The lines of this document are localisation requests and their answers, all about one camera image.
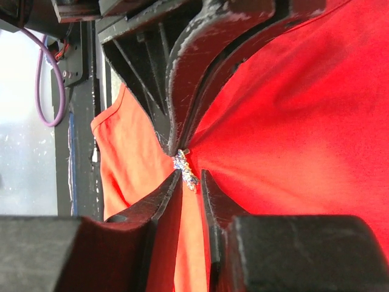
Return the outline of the red t-shirt garment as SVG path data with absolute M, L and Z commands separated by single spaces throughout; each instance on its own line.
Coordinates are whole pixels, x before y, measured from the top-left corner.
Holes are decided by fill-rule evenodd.
M 173 171 L 123 83 L 91 130 L 104 220 Z M 223 87 L 189 150 L 195 175 L 209 170 L 249 212 L 356 215 L 388 260 L 388 1 L 327 1 L 266 44 Z M 199 192 L 184 185 L 173 291 L 208 290 Z

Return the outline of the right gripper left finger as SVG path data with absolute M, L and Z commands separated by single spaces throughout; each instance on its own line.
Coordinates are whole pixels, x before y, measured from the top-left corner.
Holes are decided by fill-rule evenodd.
M 175 170 L 104 222 L 1 217 L 2 291 L 172 291 L 182 210 Z

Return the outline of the silver blue brooch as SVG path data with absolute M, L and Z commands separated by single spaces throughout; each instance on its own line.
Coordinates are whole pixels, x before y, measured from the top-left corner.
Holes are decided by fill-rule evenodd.
M 193 173 L 190 164 L 187 160 L 186 154 L 189 154 L 189 150 L 178 149 L 175 156 L 173 156 L 173 168 L 180 170 L 182 179 L 186 183 L 189 190 L 195 192 L 199 184 L 198 177 Z

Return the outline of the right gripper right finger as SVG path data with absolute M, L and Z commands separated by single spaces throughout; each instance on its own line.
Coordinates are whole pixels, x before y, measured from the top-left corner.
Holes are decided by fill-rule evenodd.
M 253 215 L 201 173 L 210 291 L 387 291 L 388 262 L 352 215 Z

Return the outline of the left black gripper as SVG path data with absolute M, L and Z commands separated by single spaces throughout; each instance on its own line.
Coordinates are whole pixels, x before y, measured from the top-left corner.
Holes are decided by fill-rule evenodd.
M 207 108 L 238 67 L 288 29 L 321 15 L 326 1 L 52 5 L 60 23 L 95 21 L 108 63 L 145 111 L 168 111 L 165 152 L 175 154 L 189 145 Z

